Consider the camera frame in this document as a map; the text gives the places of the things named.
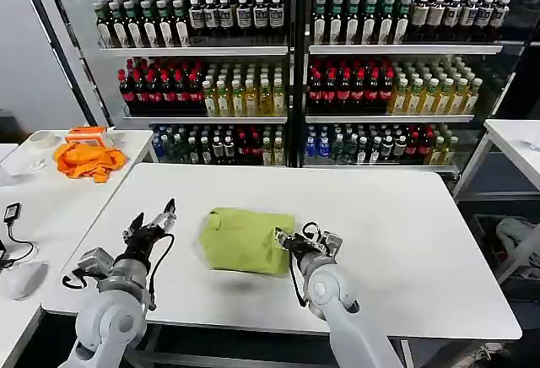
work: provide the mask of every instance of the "fridge shelf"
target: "fridge shelf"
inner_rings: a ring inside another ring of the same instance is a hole
[[[148,47],[100,49],[112,57],[233,57],[285,56],[288,46],[227,46],[227,47]]]
[[[310,46],[311,54],[345,55],[407,55],[407,54],[497,54],[503,49],[500,44],[490,45],[439,45],[439,44],[407,44],[407,45],[314,45]]]
[[[474,115],[426,115],[426,116],[393,116],[393,115],[336,115],[306,116],[306,123],[468,123]]]

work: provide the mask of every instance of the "metal shelf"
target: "metal shelf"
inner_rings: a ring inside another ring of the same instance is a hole
[[[497,54],[502,45],[316,45],[310,46],[311,54]]]
[[[289,52],[287,46],[149,47],[100,50],[103,54],[114,57],[284,56]]]
[[[197,125],[197,124],[265,124],[283,125],[287,122],[285,116],[259,117],[205,117],[205,116],[124,116],[123,126],[148,127],[149,125]]]
[[[306,123],[467,123],[474,115],[427,115],[427,116],[306,116]]]

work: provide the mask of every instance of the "black cable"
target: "black cable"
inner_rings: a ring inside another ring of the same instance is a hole
[[[161,256],[161,258],[155,264],[154,271],[152,271],[152,275],[150,275],[150,285],[149,285],[148,292],[151,295],[154,295],[154,275],[155,275],[155,272],[158,270],[158,267],[161,264],[161,262],[163,261],[163,259],[167,256],[167,254],[169,254],[169,251],[170,251],[172,245],[175,244],[175,237],[171,233],[165,233],[164,237],[170,237],[170,243],[169,243],[169,246],[167,247],[167,249],[165,250],[165,252],[163,253],[163,255]]]

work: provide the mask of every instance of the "table leg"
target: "table leg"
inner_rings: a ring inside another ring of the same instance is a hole
[[[483,162],[483,158],[485,155],[491,150],[491,146],[493,145],[493,142],[489,138],[489,134],[486,132],[482,140],[480,140],[480,143],[478,144],[476,150],[474,151],[474,154],[472,155],[471,159],[469,160],[467,167],[465,167],[465,170],[462,173],[461,178],[457,182],[456,186],[454,187],[454,191],[452,192],[452,196],[454,197],[454,200],[456,202],[459,202],[458,195],[461,191],[463,191],[469,183],[473,180],[474,176],[478,172],[478,169],[480,168],[480,165]]]

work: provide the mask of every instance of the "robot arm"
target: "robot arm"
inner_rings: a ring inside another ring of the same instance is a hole
[[[90,298],[77,315],[77,341],[61,368],[117,367],[126,347],[137,345],[143,338],[146,312],[155,309],[154,274],[174,242],[174,236],[168,233],[176,219],[174,199],[152,223],[143,226],[143,218],[140,214],[124,231],[127,249],[116,260],[103,249],[90,250],[79,260],[75,273],[83,284],[75,286],[64,277],[62,282],[69,288],[85,287],[84,276],[102,280],[97,285],[99,294]],[[171,242],[156,263],[147,290],[150,252],[163,237],[170,237]]]
[[[327,321],[340,368],[402,368],[388,337],[359,305],[353,280],[336,264],[342,240],[327,231],[316,234],[290,236],[276,229],[276,239],[294,255],[304,276],[305,298],[300,304]],[[296,288],[292,265],[291,274]]]

